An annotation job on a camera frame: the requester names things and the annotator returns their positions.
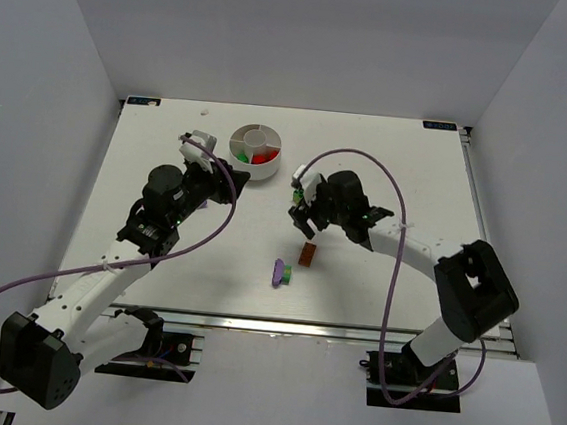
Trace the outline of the green yellow lego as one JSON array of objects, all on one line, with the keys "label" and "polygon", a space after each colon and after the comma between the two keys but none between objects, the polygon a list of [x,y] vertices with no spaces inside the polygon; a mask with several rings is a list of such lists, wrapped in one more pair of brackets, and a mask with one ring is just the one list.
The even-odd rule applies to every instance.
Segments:
[{"label": "green yellow lego", "polygon": [[303,190],[302,189],[295,189],[292,194],[293,203],[297,205],[303,199]]}]

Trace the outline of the green lego brick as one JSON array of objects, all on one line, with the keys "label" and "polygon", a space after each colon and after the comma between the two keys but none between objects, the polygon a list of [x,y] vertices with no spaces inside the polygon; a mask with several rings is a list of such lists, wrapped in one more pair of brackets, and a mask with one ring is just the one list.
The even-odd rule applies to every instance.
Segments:
[{"label": "green lego brick", "polygon": [[236,158],[237,158],[237,160],[243,162],[244,164],[248,164],[248,163],[249,163],[249,161],[248,161],[249,158],[244,154],[244,152],[239,153],[239,154],[236,156]]}]

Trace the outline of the red lego brick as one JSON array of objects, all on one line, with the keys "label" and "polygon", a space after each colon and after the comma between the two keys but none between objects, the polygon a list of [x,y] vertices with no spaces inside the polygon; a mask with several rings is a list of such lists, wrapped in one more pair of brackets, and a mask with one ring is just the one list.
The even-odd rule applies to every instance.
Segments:
[{"label": "red lego brick", "polygon": [[278,151],[274,150],[267,155],[267,161],[273,160],[278,155]]},{"label": "red lego brick", "polygon": [[266,163],[268,160],[269,158],[265,154],[259,154],[259,155],[254,154],[250,162],[254,165],[260,165]]}]

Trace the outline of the purple green lego piece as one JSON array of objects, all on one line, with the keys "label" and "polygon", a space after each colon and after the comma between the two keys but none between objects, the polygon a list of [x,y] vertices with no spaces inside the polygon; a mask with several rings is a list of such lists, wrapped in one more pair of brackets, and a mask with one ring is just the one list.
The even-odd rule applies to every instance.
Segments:
[{"label": "purple green lego piece", "polygon": [[277,258],[273,264],[273,272],[271,274],[272,287],[288,285],[291,281],[291,276],[292,266],[285,263],[281,258]]}]

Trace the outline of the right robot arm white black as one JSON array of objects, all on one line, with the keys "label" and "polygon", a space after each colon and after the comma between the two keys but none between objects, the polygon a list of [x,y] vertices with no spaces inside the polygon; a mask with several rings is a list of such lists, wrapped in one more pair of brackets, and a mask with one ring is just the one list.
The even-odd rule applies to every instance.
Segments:
[{"label": "right robot arm white black", "polygon": [[418,375],[427,375],[519,309],[517,294],[486,241],[453,243],[401,223],[388,209],[369,204],[352,171],[324,177],[308,174],[302,165],[291,185],[302,191],[302,199],[288,214],[306,238],[335,225],[349,241],[400,259],[435,283],[441,314],[402,349]]}]

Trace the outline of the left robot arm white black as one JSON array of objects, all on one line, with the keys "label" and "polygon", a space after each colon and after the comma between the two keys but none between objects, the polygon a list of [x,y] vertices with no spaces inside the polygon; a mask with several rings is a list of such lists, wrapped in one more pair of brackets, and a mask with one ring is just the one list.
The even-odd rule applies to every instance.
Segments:
[{"label": "left robot arm white black", "polygon": [[123,354],[154,356],[163,320],[131,307],[104,325],[96,319],[148,275],[179,239],[179,226],[204,202],[238,200],[250,176],[222,159],[188,157],[184,169],[155,167],[96,272],[29,315],[11,314],[1,327],[0,377],[45,410],[64,402],[81,377]]}]

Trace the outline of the orange flat lego plate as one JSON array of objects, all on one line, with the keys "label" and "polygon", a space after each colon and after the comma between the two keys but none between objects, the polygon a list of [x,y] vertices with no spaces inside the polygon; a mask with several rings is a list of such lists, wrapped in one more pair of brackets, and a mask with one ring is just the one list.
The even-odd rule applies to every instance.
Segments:
[{"label": "orange flat lego plate", "polygon": [[303,267],[310,267],[316,254],[316,249],[317,246],[313,243],[304,243],[300,255],[298,256],[298,265],[302,265]]}]

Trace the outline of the white round divided container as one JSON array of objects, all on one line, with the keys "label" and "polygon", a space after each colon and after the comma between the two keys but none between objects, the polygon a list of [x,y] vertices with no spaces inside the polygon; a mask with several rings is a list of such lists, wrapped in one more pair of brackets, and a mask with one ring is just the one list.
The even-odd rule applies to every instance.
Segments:
[{"label": "white round divided container", "polygon": [[[248,172],[251,180],[265,181],[270,179],[280,168],[282,160],[281,137],[271,127],[266,125],[250,124],[244,125],[234,131],[229,139],[230,163],[236,170]],[[265,154],[278,151],[278,155],[266,163],[255,165],[250,162],[253,155]],[[248,164],[237,160],[236,156],[244,152],[248,157]]]}]

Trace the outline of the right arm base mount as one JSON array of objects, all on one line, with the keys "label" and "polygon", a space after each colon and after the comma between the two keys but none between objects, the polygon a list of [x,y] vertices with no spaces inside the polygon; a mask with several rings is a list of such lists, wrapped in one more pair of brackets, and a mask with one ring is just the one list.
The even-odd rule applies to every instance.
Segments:
[{"label": "right arm base mount", "polygon": [[[383,396],[380,386],[378,351],[368,351],[358,362],[366,376],[366,403],[369,407],[391,408],[391,404]],[[401,399],[419,387],[433,372],[432,368],[424,372],[416,371],[401,353],[384,353],[384,377],[388,393],[393,400]],[[430,411],[458,414],[461,412],[460,396],[447,396],[460,388],[457,364],[452,360],[450,365],[439,376],[426,386],[411,401],[400,405],[400,409]]]}]

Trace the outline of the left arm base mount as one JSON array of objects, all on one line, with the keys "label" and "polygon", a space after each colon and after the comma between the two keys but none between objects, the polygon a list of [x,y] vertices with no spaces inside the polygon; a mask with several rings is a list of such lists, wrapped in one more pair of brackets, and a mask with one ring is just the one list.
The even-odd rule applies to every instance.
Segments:
[{"label": "left arm base mount", "polygon": [[125,351],[98,365],[93,371],[119,377],[188,384],[201,362],[204,337],[194,331],[166,325],[156,312],[143,308],[118,308],[113,319],[137,319],[146,331],[145,339],[135,351]]}]

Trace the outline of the aluminium table frame rail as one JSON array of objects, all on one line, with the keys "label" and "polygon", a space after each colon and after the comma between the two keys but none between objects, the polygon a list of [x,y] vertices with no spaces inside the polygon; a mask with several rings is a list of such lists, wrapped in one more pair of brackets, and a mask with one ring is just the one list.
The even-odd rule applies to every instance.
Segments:
[{"label": "aluminium table frame rail", "polygon": [[518,296],[487,241],[462,244],[435,266],[441,317],[457,339],[476,341],[516,313]]}]

